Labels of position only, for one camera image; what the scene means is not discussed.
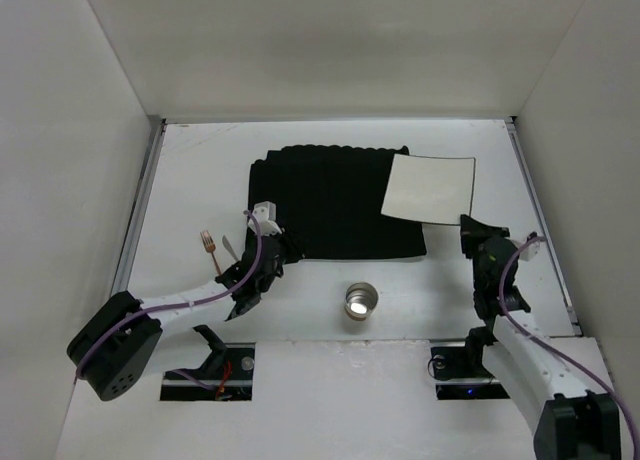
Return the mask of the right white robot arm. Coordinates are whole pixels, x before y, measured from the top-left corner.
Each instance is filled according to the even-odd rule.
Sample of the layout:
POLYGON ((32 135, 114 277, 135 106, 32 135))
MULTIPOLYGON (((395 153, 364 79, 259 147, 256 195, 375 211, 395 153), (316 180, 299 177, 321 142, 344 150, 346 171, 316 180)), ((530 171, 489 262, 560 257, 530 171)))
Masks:
POLYGON ((465 346, 471 364, 497 379, 524 417, 538 459, 620 459, 626 427, 633 458, 639 428, 604 380, 549 343, 515 284, 518 263, 545 237, 513 240, 506 227, 460 217, 462 254, 471 261, 473 304, 483 326, 465 346))

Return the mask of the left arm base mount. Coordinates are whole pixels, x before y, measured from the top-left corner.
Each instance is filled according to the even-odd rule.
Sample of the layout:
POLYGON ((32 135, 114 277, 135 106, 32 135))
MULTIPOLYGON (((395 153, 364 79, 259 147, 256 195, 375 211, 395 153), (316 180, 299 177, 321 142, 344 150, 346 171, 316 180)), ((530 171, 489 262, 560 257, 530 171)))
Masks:
POLYGON ((163 374, 163 402, 244 402, 253 395, 255 343, 225 343, 205 325, 193 328, 206 342, 207 356, 193 369, 163 374))

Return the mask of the silver knife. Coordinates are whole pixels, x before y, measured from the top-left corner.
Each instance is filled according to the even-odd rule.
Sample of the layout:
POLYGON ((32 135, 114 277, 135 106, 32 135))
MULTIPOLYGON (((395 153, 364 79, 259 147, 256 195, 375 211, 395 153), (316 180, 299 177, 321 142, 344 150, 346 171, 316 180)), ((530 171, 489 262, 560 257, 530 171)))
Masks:
POLYGON ((233 247, 231 246, 228 238, 223 235, 222 237, 222 244, 224 246, 224 248, 227 250, 227 252, 232 256, 232 258, 234 258, 236 261, 238 261, 238 257, 235 253, 235 251, 233 250, 233 247))

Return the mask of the black cloth placemat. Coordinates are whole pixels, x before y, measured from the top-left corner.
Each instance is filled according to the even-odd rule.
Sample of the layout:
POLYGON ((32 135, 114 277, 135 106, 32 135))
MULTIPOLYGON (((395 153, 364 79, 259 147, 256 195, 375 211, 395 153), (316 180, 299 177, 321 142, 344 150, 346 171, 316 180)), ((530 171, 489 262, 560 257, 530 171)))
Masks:
POLYGON ((294 145, 250 167, 248 205, 276 205, 276 222, 312 260, 393 260, 427 253, 422 225, 381 213, 394 157, 409 148, 294 145))

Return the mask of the copper fork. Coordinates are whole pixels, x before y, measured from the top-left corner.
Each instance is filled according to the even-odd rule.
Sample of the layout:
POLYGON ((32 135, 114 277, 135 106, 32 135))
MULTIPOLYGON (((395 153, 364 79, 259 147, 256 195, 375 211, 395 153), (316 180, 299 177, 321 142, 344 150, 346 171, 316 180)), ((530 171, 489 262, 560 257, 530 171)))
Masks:
POLYGON ((216 270, 217 275, 221 275, 222 274, 222 269, 220 267, 220 264, 216 258, 215 255, 215 251, 216 251, 216 244, 210 234, 210 232, 208 230, 203 230, 200 232, 200 238, 203 244, 203 247, 205 249, 205 251, 211 256, 213 263, 214 263, 214 267, 216 270))

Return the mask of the white square plate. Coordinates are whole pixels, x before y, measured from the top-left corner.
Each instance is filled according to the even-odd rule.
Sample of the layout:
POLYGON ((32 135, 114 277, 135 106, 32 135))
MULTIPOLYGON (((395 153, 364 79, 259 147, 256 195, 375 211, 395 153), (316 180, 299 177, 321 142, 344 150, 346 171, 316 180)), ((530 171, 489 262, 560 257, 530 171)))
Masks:
POLYGON ((473 205, 476 159, 396 154, 381 207, 387 217, 459 225, 473 205))

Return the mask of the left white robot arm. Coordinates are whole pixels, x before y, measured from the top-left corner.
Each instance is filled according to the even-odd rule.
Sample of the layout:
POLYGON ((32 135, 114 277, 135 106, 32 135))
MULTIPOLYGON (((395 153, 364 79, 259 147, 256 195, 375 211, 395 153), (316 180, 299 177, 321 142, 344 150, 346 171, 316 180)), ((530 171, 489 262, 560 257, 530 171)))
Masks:
POLYGON ((253 235, 241 259, 204 286, 214 291, 209 297, 189 291, 146 306, 128 291, 116 293, 67 347, 77 377, 102 401, 121 396, 127 382, 143 376, 161 338, 188 328, 198 330, 208 320, 210 306, 227 297, 234 302, 228 320, 246 314, 284 275, 284 266, 301 261, 305 254, 304 242, 292 232, 253 235))

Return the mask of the metal cup brown base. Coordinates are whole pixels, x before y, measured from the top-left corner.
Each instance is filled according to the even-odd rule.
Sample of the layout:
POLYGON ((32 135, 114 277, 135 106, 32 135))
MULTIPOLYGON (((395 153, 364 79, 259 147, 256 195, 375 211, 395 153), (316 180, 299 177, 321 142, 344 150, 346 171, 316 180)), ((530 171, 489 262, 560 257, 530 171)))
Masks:
POLYGON ((379 294, 367 282, 358 282, 348 287, 345 294, 344 310, 355 321, 367 320, 377 308, 379 294))

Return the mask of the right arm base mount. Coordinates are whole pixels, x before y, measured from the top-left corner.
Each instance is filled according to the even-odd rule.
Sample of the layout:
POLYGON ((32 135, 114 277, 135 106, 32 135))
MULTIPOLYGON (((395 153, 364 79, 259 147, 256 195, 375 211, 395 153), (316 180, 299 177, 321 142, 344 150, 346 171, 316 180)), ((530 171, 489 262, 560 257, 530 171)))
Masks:
POLYGON ((486 327, 469 331, 464 340, 436 341, 430 346, 427 370, 439 401, 503 400, 509 395, 482 364, 483 349, 493 335, 486 327))

